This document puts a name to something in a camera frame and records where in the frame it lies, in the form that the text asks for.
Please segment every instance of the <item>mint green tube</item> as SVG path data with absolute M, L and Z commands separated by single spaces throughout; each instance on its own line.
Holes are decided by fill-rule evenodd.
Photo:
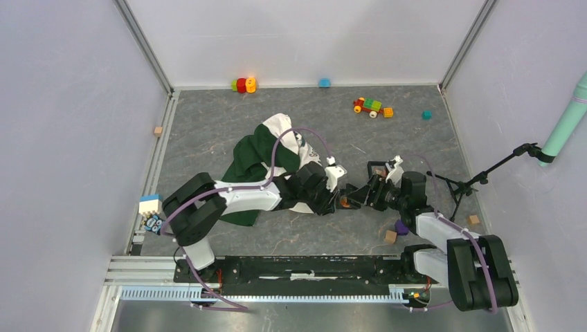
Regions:
M 570 135 L 575 130 L 575 127 L 585 115 L 585 112 L 587 112 L 587 73 L 577 83 L 573 97 L 561 116 L 559 123 L 557 123 L 546 144 L 544 144 L 542 153 L 551 157 L 558 156 Z M 548 165 L 544 162 L 539 162 L 539 164 L 542 167 Z

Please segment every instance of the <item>white wall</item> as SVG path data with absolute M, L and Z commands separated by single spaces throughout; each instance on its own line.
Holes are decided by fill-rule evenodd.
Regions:
M 587 2 L 500 1 L 449 86 L 474 173 L 543 145 L 587 71 Z M 587 309 L 587 121 L 554 164 L 518 157 L 478 196 L 512 256 L 536 331 L 583 331 Z
M 87 331 L 165 94 L 113 1 L 2 1 L 0 45 L 0 331 Z
M 129 0 L 175 86 L 438 83 L 483 0 Z

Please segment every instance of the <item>purple block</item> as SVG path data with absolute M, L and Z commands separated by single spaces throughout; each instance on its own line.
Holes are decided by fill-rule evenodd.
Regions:
M 398 235 L 408 235 L 410 230 L 406 227 L 406 225 L 404 225 L 404 223 L 401 222 L 401 219 L 398 219 L 395 222 L 395 232 Z

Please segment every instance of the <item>tripod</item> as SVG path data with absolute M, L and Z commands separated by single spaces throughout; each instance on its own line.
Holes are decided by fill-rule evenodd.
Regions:
M 453 200 L 455 201 L 455 204 L 456 204 L 455 210 L 453 211 L 453 215 L 451 216 L 451 218 L 449 218 L 449 220 L 452 222 L 455 221 L 455 216 L 457 214 L 458 208 L 460 207 L 460 203 L 462 201 L 463 196 L 471 196 L 471 194 L 473 194 L 473 192 L 478 191 L 477 189 L 473 188 L 473 185 L 475 183 L 479 182 L 481 185 L 488 184 L 489 180 L 487 179 L 487 176 L 489 175 L 489 173 L 491 173 L 492 171 L 494 171 L 496 168 L 500 167 L 501 165 L 507 163 L 508 161 L 513 159 L 514 157 L 521 156 L 527 152 L 528 155 L 530 155 L 531 157 L 538 158 L 540 161 L 543 161 L 545 163 L 551 163 L 552 159 L 554 159 L 554 158 L 543 154 L 542 148 L 537 147 L 536 146 L 537 144 L 538 143 L 532 143 L 532 144 L 524 143 L 524 144 L 520 145 L 519 147 L 514 149 L 512 154 L 510 154 L 509 156 L 502 159 L 499 163 L 496 163 L 495 165 L 491 166 L 489 169 L 486 169 L 485 171 L 482 171 L 481 173 L 475 175 L 471 180 L 469 180 L 467 182 L 455 181 L 455 180 L 451 180 L 450 178 L 446 178 L 444 176 L 440 176 L 438 174 L 435 174 L 435 176 L 437 178 L 446 182 L 446 185 L 449 187 L 449 191 L 451 192 L 451 197 L 453 198 Z M 430 172 L 430 171 L 426 172 L 426 174 L 428 176 L 432 176 L 432 172 Z

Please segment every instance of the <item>green cloth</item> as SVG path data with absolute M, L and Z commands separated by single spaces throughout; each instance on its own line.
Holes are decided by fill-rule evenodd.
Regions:
M 271 151 L 275 137 L 269 128 L 260 124 L 253 135 L 245 136 L 233 150 L 233 163 L 228 167 L 222 181 L 230 183 L 256 182 L 265 179 L 267 169 L 261 164 L 271 166 Z M 276 167 L 283 167 L 287 172 L 296 172 L 300 167 L 300 156 L 279 143 L 276 152 Z M 227 223 L 240 226 L 255 224 L 259 210 L 234 212 L 220 217 Z

